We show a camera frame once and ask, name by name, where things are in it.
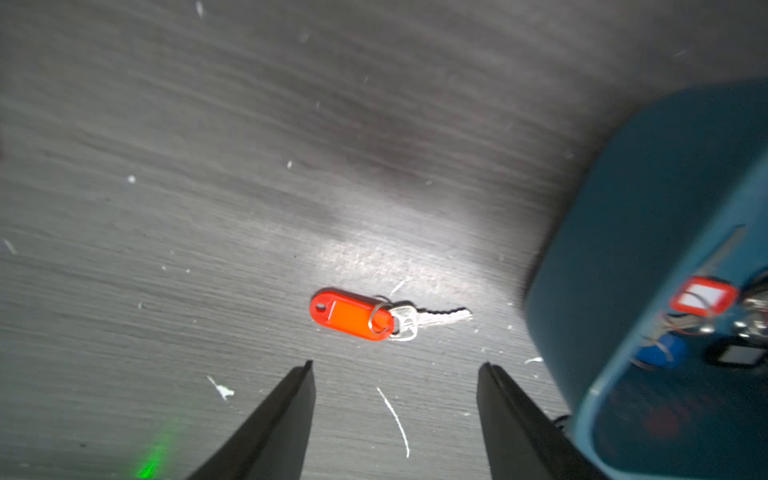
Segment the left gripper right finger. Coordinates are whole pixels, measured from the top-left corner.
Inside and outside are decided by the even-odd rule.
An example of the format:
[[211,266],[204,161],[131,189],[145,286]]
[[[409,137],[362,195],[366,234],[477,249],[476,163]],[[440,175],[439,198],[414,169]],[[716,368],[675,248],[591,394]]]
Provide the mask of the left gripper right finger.
[[501,367],[480,367],[476,400],[492,479],[606,477]]

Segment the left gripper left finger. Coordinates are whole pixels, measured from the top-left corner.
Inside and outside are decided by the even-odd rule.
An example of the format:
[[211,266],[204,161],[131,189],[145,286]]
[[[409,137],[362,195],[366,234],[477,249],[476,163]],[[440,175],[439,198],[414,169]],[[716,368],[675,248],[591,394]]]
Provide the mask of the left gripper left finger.
[[295,367],[192,479],[299,479],[316,398],[313,362]]

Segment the black key tag white label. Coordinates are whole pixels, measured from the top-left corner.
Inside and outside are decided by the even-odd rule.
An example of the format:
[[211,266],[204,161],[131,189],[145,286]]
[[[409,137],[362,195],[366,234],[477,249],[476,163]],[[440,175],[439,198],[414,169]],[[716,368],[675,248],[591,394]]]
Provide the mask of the black key tag white label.
[[722,368],[755,368],[767,358],[767,347],[744,338],[723,338],[710,344],[703,354],[706,363]]

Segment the orange red key tag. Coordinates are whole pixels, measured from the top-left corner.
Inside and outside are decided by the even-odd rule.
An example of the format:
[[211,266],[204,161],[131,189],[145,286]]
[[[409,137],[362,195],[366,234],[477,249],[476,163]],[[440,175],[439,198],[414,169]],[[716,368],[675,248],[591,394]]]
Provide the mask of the orange red key tag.
[[310,300],[309,313],[319,325],[363,340],[389,339],[397,321],[393,304],[383,297],[370,297],[337,288],[318,291]]

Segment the teal plastic storage box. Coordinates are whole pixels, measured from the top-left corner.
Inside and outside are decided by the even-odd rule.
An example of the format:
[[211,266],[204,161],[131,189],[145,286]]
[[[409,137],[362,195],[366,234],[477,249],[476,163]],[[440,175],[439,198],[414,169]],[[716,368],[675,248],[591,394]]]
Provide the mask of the teal plastic storage box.
[[747,311],[672,335],[675,369],[633,363],[689,278],[739,291],[767,276],[767,82],[689,88],[633,115],[593,163],[528,290],[528,331],[571,411],[575,447],[615,479],[763,479],[767,358],[707,347]]

